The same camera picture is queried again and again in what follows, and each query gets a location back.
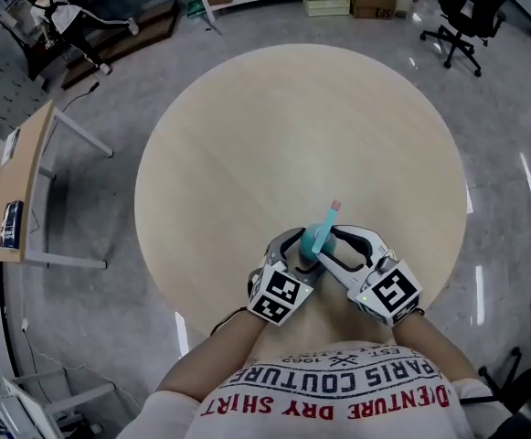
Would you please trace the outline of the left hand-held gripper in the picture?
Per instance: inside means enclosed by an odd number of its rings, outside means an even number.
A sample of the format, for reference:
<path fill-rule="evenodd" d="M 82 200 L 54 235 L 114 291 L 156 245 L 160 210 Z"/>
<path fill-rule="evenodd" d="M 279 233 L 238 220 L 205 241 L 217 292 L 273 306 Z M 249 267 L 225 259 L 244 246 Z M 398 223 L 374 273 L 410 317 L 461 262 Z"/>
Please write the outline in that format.
<path fill-rule="evenodd" d="M 249 278 L 247 309 L 270 324 L 281 326 L 313 293 L 325 267 L 319 262 L 305 267 L 300 246 L 294 244 L 305 228 L 293 228 L 276 236 L 265 257 Z"/>

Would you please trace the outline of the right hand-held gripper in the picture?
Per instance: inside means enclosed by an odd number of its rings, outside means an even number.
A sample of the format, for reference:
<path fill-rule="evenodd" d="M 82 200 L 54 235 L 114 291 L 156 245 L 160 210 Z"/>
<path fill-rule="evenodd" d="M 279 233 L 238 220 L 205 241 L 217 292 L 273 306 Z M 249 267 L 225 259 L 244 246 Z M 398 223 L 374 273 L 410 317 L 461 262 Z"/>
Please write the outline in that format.
<path fill-rule="evenodd" d="M 364 257 L 351 266 L 328 252 L 317 255 L 359 310 L 386 327 L 394 327 L 419 307 L 421 285 L 407 263 L 397 260 L 376 232 L 355 225 L 334 225 L 331 233 Z"/>

